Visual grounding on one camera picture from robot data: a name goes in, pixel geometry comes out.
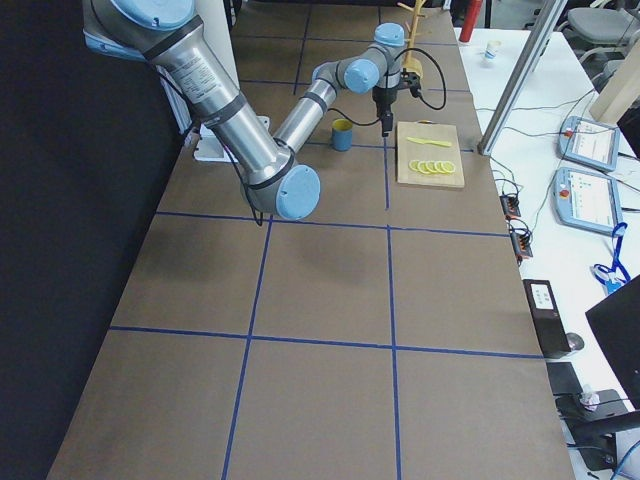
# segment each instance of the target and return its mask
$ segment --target blue cup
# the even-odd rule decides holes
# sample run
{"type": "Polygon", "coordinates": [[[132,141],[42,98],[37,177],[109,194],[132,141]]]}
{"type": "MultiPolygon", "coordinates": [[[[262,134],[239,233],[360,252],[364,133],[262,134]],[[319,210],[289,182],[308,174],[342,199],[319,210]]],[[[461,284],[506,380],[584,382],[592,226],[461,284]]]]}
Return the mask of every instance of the blue cup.
{"type": "Polygon", "coordinates": [[[331,124],[331,145],[339,152],[346,152],[351,148],[353,139],[353,123],[344,118],[334,120],[331,124]]]}

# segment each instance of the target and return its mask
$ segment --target yellow knife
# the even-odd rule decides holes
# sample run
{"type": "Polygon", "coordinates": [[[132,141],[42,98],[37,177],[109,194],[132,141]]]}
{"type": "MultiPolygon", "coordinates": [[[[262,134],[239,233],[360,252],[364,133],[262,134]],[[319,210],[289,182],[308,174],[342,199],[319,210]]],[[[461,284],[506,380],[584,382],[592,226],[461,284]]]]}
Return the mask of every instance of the yellow knife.
{"type": "Polygon", "coordinates": [[[438,147],[450,147],[453,145],[451,142],[444,140],[429,140],[427,138],[407,137],[407,140],[413,143],[419,143],[420,145],[436,145],[438,147]]]}

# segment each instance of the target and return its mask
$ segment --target blue lanyard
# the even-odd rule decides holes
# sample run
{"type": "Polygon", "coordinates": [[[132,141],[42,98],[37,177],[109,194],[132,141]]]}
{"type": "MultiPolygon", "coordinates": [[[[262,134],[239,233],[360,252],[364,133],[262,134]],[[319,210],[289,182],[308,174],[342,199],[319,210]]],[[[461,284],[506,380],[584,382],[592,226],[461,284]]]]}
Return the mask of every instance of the blue lanyard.
{"type": "Polygon", "coordinates": [[[620,261],[620,251],[622,250],[622,240],[624,233],[628,225],[625,222],[620,222],[615,226],[613,232],[611,232],[611,241],[615,242],[613,245],[613,260],[611,261],[611,267],[596,263],[593,268],[593,275],[601,284],[607,287],[607,294],[611,294],[623,286],[625,283],[631,281],[631,276],[627,269],[620,261]]]}

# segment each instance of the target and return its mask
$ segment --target red cylinder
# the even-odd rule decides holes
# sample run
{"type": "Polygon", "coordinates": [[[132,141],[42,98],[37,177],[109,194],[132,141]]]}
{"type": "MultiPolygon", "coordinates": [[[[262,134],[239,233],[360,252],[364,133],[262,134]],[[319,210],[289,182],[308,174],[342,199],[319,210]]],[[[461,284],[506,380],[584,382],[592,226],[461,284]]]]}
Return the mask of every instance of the red cylinder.
{"type": "Polygon", "coordinates": [[[467,13],[464,17],[464,25],[462,26],[462,31],[460,32],[459,40],[461,42],[467,43],[469,40],[471,40],[471,33],[473,32],[473,28],[476,26],[481,8],[482,0],[471,0],[471,2],[469,3],[467,13]]]}

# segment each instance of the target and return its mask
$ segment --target lemon slice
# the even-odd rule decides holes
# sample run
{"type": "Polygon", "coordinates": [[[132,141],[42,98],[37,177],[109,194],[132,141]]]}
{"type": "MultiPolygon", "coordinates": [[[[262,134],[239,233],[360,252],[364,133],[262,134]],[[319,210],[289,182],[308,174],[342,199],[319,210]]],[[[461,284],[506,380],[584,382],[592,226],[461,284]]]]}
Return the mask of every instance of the lemon slice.
{"type": "Polygon", "coordinates": [[[411,160],[409,162],[409,170],[416,172],[416,173],[421,173],[419,168],[418,168],[418,164],[420,163],[420,160],[411,160]]]}
{"type": "Polygon", "coordinates": [[[429,170],[429,173],[440,173],[437,169],[436,169],[436,162],[434,162],[433,160],[429,160],[428,162],[425,162],[425,166],[427,168],[427,170],[429,170]]]}
{"type": "Polygon", "coordinates": [[[425,175],[431,175],[431,171],[427,168],[427,162],[425,162],[424,160],[418,162],[418,171],[420,173],[423,173],[425,175]]]}
{"type": "Polygon", "coordinates": [[[456,166],[453,164],[453,162],[450,162],[449,160],[446,160],[443,162],[436,162],[435,168],[440,173],[443,173],[445,175],[451,175],[456,171],[456,166]]]}

